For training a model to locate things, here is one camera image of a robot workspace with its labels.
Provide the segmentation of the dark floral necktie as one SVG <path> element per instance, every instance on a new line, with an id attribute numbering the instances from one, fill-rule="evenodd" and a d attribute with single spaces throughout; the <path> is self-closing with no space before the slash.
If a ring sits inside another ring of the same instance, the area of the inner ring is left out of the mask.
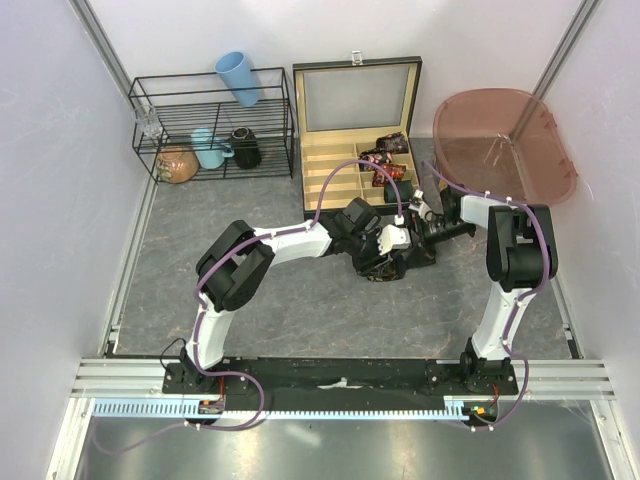
<path id="1" fill-rule="evenodd" d="M 405 277 L 407 266 L 402 255 L 389 258 L 385 263 L 375 267 L 366 274 L 366 278 L 372 282 L 391 282 Z"/>

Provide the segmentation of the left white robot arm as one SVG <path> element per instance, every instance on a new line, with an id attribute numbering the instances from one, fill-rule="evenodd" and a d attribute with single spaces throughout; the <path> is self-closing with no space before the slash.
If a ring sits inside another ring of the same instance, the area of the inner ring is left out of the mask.
<path id="1" fill-rule="evenodd" d="M 216 365 L 223 359 L 234 314 L 253 299 L 271 267 L 346 253 L 357 273 L 366 276 L 392 262 L 409 244 L 405 215 L 399 210 L 385 227 L 380 221 L 376 208 L 355 198 L 341 210 L 318 211 L 313 219 L 293 226 L 260 229 L 243 220 L 229 225 L 196 266 L 198 313 L 180 353 L 185 384 L 198 393 L 216 388 Z"/>

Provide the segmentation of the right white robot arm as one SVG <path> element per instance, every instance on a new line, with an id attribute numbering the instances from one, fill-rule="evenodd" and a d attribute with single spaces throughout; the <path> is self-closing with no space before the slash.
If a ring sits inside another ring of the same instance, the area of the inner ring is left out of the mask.
<path id="1" fill-rule="evenodd" d="M 429 387 L 469 394 L 516 394 L 513 338 L 531 299 L 542 282 L 555 276 L 558 266 L 549 208 L 454 194 L 446 211 L 437 214 L 423 192 L 416 190 L 405 219 L 411 238 L 404 255 L 409 269 L 433 265 L 439 243 L 473 236 L 478 228 L 486 231 L 485 260 L 492 285 L 485 312 L 458 361 L 426 363 Z"/>

